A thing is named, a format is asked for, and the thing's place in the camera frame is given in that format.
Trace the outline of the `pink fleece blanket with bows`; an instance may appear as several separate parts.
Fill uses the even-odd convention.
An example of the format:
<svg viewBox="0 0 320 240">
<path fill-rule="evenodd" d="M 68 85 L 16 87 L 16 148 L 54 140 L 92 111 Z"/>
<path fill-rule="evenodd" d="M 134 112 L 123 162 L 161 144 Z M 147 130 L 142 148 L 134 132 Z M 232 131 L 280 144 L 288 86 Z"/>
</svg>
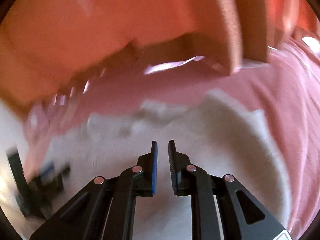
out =
<svg viewBox="0 0 320 240">
<path fill-rule="evenodd" d="M 146 101 L 194 107 L 211 90 L 221 90 L 249 111 L 264 111 L 289 174 L 291 213 L 284 227 L 299 239 L 319 212 L 319 58 L 292 39 L 270 50 L 269 56 L 268 63 L 243 61 L 230 76 L 202 60 L 163 71 L 136 60 L 88 80 L 78 93 L 57 94 L 50 106 L 38 102 L 25 127 L 29 152 L 24 175 L 31 180 L 47 164 L 51 140 L 43 137 L 45 128 L 64 135 L 91 114 L 123 116 Z"/>
</svg>

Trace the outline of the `orange-pink curtain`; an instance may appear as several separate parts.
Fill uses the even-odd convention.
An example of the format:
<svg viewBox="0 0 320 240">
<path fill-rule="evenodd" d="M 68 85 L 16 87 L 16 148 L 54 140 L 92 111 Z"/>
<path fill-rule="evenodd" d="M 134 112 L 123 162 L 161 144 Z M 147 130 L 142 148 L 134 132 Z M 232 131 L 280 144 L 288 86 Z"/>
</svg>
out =
<svg viewBox="0 0 320 240">
<path fill-rule="evenodd" d="M 319 0 L 1 0 L 1 99 L 26 115 L 136 60 L 229 75 L 302 33 L 319 35 Z"/>
</svg>

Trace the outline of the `cream sweater with black hearts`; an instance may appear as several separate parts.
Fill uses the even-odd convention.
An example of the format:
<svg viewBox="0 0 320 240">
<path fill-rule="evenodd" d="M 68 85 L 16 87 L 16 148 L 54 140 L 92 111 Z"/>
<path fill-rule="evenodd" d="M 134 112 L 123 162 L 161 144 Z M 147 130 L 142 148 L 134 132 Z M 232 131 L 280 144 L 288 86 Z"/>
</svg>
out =
<svg viewBox="0 0 320 240">
<path fill-rule="evenodd" d="M 42 130 L 51 140 L 44 162 L 71 165 L 65 192 L 53 203 L 59 209 L 95 176 L 111 178 L 133 166 L 158 143 L 157 190 L 137 202 L 134 239 L 190 239 L 188 197 L 174 196 L 168 142 L 208 174 L 234 175 L 277 220 L 287 225 L 291 213 L 289 174 L 264 111 L 249 111 L 221 90 L 211 90 L 194 107 L 144 102 L 123 116 L 91 114 L 86 123 L 64 135 Z"/>
</svg>

